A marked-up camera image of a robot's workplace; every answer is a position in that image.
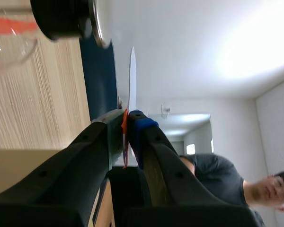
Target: ceiling light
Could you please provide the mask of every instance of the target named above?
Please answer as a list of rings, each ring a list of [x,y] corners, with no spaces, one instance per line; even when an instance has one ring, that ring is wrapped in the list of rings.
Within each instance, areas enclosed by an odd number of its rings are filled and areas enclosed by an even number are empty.
[[[218,67],[228,78],[247,78],[284,65],[284,0],[249,17],[223,45]]]
[[[209,120],[210,115],[209,114],[185,114],[181,116],[181,120],[183,122],[199,122],[204,120]]]

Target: white wall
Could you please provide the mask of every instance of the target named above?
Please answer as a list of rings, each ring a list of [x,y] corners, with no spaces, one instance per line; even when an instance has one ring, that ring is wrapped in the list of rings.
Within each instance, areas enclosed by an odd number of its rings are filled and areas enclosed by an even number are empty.
[[[171,107],[171,114],[211,115],[214,152],[232,161],[247,181],[267,175],[260,128],[254,100],[190,99],[137,100],[137,107],[149,114],[160,114],[160,106]],[[275,227],[272,209],[259,208],[267,227]]]
[[[170,142],[170,143],[174,147],[178,155],[184,155],[184,142],[183,141]]]
[[[210,122],[208,122],[184,136],[185,154],[187,154],[186,147],[189,144],[195,145],[196,154],[212,153],[212,139],[212,126]]]
[[[284,83],[256,103],[268,173],[275,174],[284,170]],[[284,227],[284,213],[275,215],[278,227]]]

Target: dark gray t-shirt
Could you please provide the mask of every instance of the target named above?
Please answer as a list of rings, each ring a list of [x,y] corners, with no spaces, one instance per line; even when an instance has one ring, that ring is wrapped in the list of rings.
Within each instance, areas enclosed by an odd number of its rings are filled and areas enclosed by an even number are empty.
[[[247,206],[243,193],[243,178],[232,162],[214,154],[183,156],[195,166],[195,176],[218,199]]]

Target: orange tab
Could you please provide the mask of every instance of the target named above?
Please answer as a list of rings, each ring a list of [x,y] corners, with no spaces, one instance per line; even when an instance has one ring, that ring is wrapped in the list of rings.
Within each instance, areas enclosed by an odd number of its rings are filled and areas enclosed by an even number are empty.
[[[35,31],[37,28],[36,22],[17,21],[0,17],[0,35],[22,34],[26,31]]]
[[[127,126],[127,109],[124,111],[123,115],[123,123],[121,125],[123,134],[126,134],[126,126]]]

